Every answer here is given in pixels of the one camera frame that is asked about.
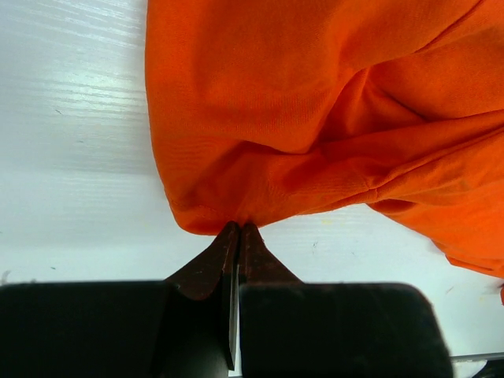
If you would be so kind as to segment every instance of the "scratch on table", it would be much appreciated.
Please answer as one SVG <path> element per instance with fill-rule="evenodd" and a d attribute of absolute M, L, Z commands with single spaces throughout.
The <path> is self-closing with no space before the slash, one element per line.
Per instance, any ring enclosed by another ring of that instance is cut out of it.
<path fill-rule="evenodd" d="M 7 277 L 9 276 L 10 272 L 10 270 L 4 271 L 4 273 L 2 274 L 2 279 L 0 280 L 0 286 L 7 285 Z"/>

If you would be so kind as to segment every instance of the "orange cloth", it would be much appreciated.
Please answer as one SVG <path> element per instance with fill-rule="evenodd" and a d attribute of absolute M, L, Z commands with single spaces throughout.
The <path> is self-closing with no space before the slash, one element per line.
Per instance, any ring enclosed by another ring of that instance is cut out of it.
<path fill-rule="evenodd" d="M 503 79 L 503 0 L 149 0 L 154 156 L 190 232 L 364 202 L 504 277 Z"/>

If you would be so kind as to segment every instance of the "orange shirt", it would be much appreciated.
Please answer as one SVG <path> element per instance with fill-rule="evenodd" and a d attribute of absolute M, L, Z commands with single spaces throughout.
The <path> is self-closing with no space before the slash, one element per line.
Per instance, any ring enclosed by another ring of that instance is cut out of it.
<path fill-rule="evenodd" d="M 504 277 L 502 0 L 149 0 L 146 89 L 182 228 L 364 202 Z"/>

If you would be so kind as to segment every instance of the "white table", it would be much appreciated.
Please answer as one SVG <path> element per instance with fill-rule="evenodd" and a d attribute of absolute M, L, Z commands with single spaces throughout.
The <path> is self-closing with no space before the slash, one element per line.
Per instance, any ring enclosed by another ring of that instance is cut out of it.
<path fill-rule="evenodd" d="M 176 226 L 154 166 L 145 16 L 143 0 L 0 0 L 7 282 L 162 279 L 210 243 Z M 418 287 L 453 356 L 504 352 L 502 281 L 449 265 L 428 239 L 367 206 L 261 233 L 305 281 Z"/>

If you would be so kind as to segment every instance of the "orange fabric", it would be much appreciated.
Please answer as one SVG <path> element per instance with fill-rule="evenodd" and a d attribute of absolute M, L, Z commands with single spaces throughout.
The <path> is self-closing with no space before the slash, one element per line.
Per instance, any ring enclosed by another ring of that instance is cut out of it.
<path fill-rule="evenodd" d="M 149 0 L 154 156 L 215 234 L 368 203 L 504 277 L 502 0 Z"/>

